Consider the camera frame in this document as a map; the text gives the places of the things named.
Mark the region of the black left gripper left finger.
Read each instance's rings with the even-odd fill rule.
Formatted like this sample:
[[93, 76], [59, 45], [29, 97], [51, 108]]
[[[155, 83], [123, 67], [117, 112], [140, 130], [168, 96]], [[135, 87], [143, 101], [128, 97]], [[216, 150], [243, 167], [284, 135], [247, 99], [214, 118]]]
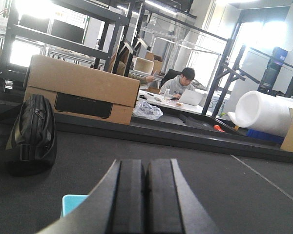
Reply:
[[143, 234], [144, 168], [139, 159], [115, 160], [88, 197], [42, 234]]

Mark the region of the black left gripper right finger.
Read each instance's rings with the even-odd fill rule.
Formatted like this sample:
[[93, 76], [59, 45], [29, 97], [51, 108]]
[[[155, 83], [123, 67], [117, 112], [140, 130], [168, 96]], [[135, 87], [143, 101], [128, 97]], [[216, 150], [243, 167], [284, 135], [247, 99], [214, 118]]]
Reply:
[[218, 234], [176, 159], [155, 159], [147, 171], [148, 234]]

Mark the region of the black shoulder bag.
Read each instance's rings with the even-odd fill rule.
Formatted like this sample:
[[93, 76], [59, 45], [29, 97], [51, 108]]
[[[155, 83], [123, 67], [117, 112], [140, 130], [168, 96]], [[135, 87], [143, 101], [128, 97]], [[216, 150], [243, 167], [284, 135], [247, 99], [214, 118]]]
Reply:
[[43, 95], [32, 94], [24, 103], [0, 113], [0, 121], [15, 117], [0, 164], [13, 176], [31, 176], [50, 169], [57, 154], [54, 111]]

